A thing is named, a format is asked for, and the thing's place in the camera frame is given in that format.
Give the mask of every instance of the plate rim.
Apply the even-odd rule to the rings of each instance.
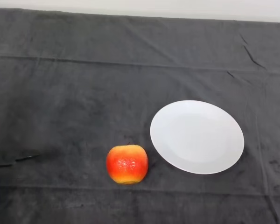
[[[178,165],[174,165],[174,164],[172,164],[170,161],[166,160],[166,159],[161,155],[161,153],[157,150],[157,148],[155,147],[154,140],[153,140],[153,137],[152,137],[152,126],[153,126],[153,121],[154,121],[156,115],[157,115],[161,110],[163,110],[165,107],[167,107],[167,106],[169,106],[169,105],[177,104],[177,103],[181,103],[181,102],[189,102],[189,101],[190,101],[190,102],[199,102],[199,103],[203,103],[203,104],[208,104],[208,105],[214,106],[214,107],[220,109],[221,111],[227,113],[227,114],[235,121],[235,123],[238,125],[238,127],[239,127],[239,129],[240,129],[240,132],[241,132],[241,137],[242,137],[242,139],[243,139],[243,148],[241,149],[241,154],[240,154],[239,158],[238,158],[231,166],[229,166],[228,168],[226,168],[226,169],[224,169],[224,170],[221,170],[221,171],[214,171],[214,172],[208,172],[208,173],[204,173],[204,172],[191,172],[191,171],[185,170],[184,168],[179,167]],[[152,144],[153,144],[155,150],[158,152],[158,154],[159,154],[166,162],[168,162],[168,163],[171,164],[172,166],[174,166],[174,167],[176,167],[176,168],[178,168],[178,169],[180,169],[180,170],[183,170],[183,171],[185,171],[185,172],[192,173],[192,174],[211,175],[211,174],[217,174],[217,173],[221,173],[221,172],[223,172],[223,171],[226,171],[226,170],[230,169],[231,167],[233,167],[233,166],[239,161],[239,159],[240,159],[240,158],[242,157],[242,155],[243,155],[244,148],[245,148],[245,138],[244,138],[243,130],[242,130],[242,128],[240,127],[240,125],[238,124],[238,122],[234,119],[234,117],[231,116],[227,111],[223,110],[222,108],[220,108],[220,107],[218,107],[218,106],[216,106],[216,105],[214,105],[214,104],[210,104],[210,103],[207,103],[207,102],[204,102],[204,101],[200,101],[200,100],[179,100],[179,101],[175,101],[175,102],[172,102],[172,103],[170,103],[170,104],[167,104],[167,105],[163,106],[163,107],[162,107],[161,109],[159,109],[158,112],[154,115],[154,117],[153,117],[153,119],[152,119],[152,121],[151,121],[151,123],[150,123],[150,129],[149,129],[149,131],[150,131],[150,139],[151,139],[151,142],[152,142]]]

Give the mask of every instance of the dark gray cloth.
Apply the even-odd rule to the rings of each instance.
[[[157,153],[163,106],[201,100],[245,137],[214,175]],[[149,172],[118,185],[109,150],[143,146]],[[280,224],[280,23],[0,9],[0,224]]]

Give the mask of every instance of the black knife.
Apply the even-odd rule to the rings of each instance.
[[[38,150],[0,151],[0,167],[9,167],[17,162],[33,159],[41,154]]]

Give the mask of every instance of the apple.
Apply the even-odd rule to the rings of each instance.
[[[141,146],[116,146],[107,155],[107,171],[116,183],[138,183],[147,170],[148,157]]]

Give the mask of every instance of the white plate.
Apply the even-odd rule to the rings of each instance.
[[[163,107],[150,126],[158,153],[173,166],[214,174],[235,164],[244,150],[238,123],[221,108],[184,100]]]

